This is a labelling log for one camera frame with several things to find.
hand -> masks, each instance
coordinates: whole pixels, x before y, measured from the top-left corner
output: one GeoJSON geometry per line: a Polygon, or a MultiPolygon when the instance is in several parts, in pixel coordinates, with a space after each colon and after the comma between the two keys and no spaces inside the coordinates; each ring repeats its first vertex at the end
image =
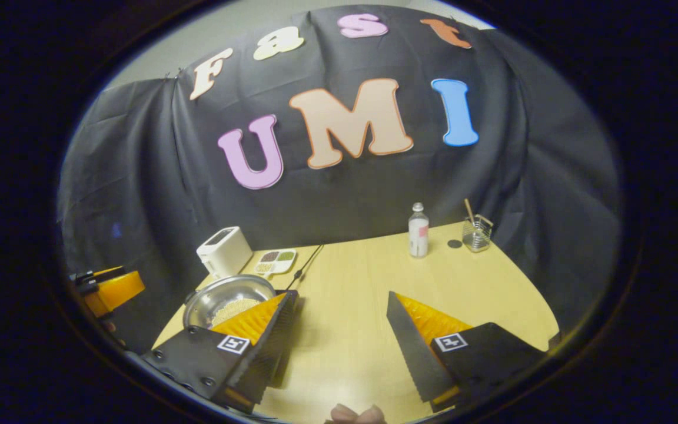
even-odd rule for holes
{"type": "Polygon", "coordinates": [[[384,413],[376,405],[358,415],[350,408],[337,403],[331,410],[331,419],[336,424],[385,424],[384,413]]]}

foam letter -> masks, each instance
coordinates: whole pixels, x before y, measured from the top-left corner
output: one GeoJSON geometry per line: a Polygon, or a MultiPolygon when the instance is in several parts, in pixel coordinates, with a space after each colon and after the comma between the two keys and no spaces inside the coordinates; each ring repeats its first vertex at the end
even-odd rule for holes
{"type": "Polygon", "coordinates": [[[421,21],[423,24],[430,25],[431,28],[436,32],[439,38],[446,41],[450,45],[455,45],[461,48],[472,48],[473,45],[467,41],[460,40],[455,34],[459,34],[460,31],[444,22],[439,21],[438,19],[423,19],[421,21]]]}
{"type": "Polygon", "coordinates": [[[448,145],[470,145],[478,141],[478,134],[470,121],[470,109],[467,107],[467,84],[454,79],[434,79],[431,87],[441,94],[449,130],[444,134],[444,143],[448,145]]]}
{"type": "Polygon", "coordinates": [[[258,41],[260,47],[255,50],[252,57],[255,60],[269,59],[274,54],[294,50],[304,42],[305,38],[300,38],[296,26],[286,26],[261,38],[258,41]]]}
{"type": "Polygon", "coordinates": [[[388,27],[371,14],[347,15],[339,18],[342,35],[349,38],[377,37],[388,32],[388,27]]]}
{"type": "Polygon", "coordinates": [[[234,50],[228,48],[216,56],[205,60],[202,64],[197,65],[195,68],[195,88],[190,93],[190,100],[197,99],[200,94],[209,91],[213,87],[211,75],[218,76],[219,72],[221,72],[221,67],[224,65],[224,59],[231,56],[232,53],[234,53],[234,50]]]}
{"type": "Polygon", "coordinates": [[[242,151],[242,131],[236,129],[229,131],[218,139],[218,146],[224,150],[234,178],[244,187],[250,190],[260,190],[276,184],[284,172],[282,154],[277,145],[277,137],[274,135],[274,124],[277,118],[274,115],[266,115],[250,123],[250,131],[258,135],[261,148],[266,156],[266,168],[263,171],[253,171],[247,164],[245,152],[242,151]]]}
{"type": "Polygon", "coordinates": [[[374,155],[390,155],[412,148],[412,138],[404,132],[396,105],[398,83],[393,79],[370,79],[360,84],[352,112],[328,91],[318,88],[290,99],[290,106],[302,112],[313,155],[307,165],[313,169],[341,162],[342,153],[331,145],[331,132],[354,158],[363,153],[365,135],[372,128],[368,150],[374,155]]]}

white toaster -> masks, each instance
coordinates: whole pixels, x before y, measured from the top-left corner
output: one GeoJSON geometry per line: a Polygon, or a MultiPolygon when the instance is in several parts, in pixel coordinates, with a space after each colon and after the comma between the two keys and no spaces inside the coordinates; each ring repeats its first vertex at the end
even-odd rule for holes
{"type": "Polygon", "coordinates": [[[252,257],[239,227],[220,229],[195,251],[215,279],[236,276],[252,257]]]}

black fabric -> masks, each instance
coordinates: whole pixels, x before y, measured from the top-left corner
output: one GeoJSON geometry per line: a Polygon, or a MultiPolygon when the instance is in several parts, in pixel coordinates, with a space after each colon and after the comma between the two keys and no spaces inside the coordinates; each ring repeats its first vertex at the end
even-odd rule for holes
{"type": "Polygon", "coordinates": [[[603,292],[622,212],[610,140],[572,88],[504,33],[406,8],[347,6],[205,42],[211,54],[177,78],[102,92],[62,169],[68,267],[124,265],[146,284],[115,311],[117,335],[130,349],[149,349],[205,276],[195,249],[219,228],[240,226],[254,250],[365,239],[406,231],[415,201],[439,226],[462,220],[468,197],[495,222],[493,240],[546,298],[562,330],[603,292]],[[337,20],[360,13],[379,16],[388,33],[341,35],[337,20]],[[426,18],[457,27],[473,49],[441,40],[420,23],[426,18]],[[292,25],[304,45],[253,60],[263,35],[292,25]],[[234,54],[213,88],[189,100],[194,68],[226,48],[234,54]],[[351,108],[371,78],[398,81],[398,108],[414,147],[387,156],[366,148],[356,159],[344,153],[332,167],[307,167],[307,129],[290,98],[325,88],[351,108]],[[446,115],[430,86],[436,78],[468,84],[476,144],[443,143],[446,115]],[[248,125],[269,114],[277,116],[284,174],[269,188],[249,190],[234,179],[217,141],[242,129],[248,164],[262,169],[248,125]]]}

white wall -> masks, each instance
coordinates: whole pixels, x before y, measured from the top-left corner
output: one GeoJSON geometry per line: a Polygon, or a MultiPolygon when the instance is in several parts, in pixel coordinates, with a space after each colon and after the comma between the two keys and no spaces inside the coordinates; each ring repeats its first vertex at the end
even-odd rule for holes
{"type": "Polygon", "coordinates": [[[234,38],[260,28],[274,16],[357,4],[407,7],[452,16],[457,21],[480,29],[492,28],[486,22],[437,0],[237,0],[212,9],[159,40],[129,62],[107,87],[177,74],[179,68],[185,68],[210,53],[210,46],[199,40],[234,38]]]}

